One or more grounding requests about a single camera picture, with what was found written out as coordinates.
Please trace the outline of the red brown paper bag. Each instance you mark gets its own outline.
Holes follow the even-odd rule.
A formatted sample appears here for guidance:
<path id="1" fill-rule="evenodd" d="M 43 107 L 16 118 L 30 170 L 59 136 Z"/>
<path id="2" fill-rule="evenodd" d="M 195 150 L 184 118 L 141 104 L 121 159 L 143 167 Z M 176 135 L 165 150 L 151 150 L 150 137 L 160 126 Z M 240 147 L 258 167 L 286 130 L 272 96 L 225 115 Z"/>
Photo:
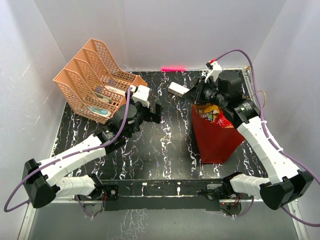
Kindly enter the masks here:
<path id="1" fill-rule="evenodd" d="M 203 164 L 223 164 L 245 138 L 234 127 L 222 128 L 201 118 L 196 108 L 204 105 L 193 104 L 191 109 L 191 121 L 200 159 Z"/>

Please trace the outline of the red candy bag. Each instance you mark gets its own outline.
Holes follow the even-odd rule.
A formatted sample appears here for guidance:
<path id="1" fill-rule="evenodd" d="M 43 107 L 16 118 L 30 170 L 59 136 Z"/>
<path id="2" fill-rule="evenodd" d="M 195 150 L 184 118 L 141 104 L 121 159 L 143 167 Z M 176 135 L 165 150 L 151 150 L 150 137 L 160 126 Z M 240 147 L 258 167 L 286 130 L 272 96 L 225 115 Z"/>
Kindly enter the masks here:
<path id="1" fill-rule="evenodd" d="M 221 128 L 233 128 L 233 124 L 226 119 L 224 113 L 221 111 L 215 121 L 214 121 L 214 124 L 216 124 L 217 126 L 221 127 Z"/>

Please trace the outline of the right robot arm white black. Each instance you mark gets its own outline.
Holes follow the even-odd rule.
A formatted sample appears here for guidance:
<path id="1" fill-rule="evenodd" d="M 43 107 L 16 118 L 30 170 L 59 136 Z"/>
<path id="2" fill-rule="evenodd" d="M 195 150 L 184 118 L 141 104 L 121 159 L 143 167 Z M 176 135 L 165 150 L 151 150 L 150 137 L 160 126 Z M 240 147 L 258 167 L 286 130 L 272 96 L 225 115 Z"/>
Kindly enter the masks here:
<path id="1" fill-rule="evenodd" d="M 314 178 L 300 170 L 281 154 L 266 137 L 266 126 L 258 107 L 252 100 L 243 98 L 242 79 L 234 71 L 222 71 L 213 77 L 199 78 L 183 99 L 197 105 L 214 104 L 221 107 L 225 118 L 253 148 L 267 172 L 267 177 L 254 177 L 235 172 L 223 178 L 223 194 L 233 199 L 239 194 L 261 198 L 272 210 L 301 197 Z"/>

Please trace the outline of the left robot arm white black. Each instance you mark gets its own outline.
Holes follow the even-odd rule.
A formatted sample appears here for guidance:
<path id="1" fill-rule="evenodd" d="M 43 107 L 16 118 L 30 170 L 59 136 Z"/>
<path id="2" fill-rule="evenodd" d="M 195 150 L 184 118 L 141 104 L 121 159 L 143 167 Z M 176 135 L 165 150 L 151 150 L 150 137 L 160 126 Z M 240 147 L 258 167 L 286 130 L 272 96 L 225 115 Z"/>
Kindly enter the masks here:
<path id="1" fill-rule="evenodd" d="M 154 109 L 141 102 L 122 105 L 105 125 L 70 149 L 39 162 L 27 161 L 23 170 L 23 187 L 35 209 L 42 208 L 56 198 L 72 195 L 99 200 L 105 194 L 104 185 L 96 174 L 69 177 L 79 167 L 116 151 L 126 139 L 140 131 L 143 122 L 159 124 L 163 106 Z"/>

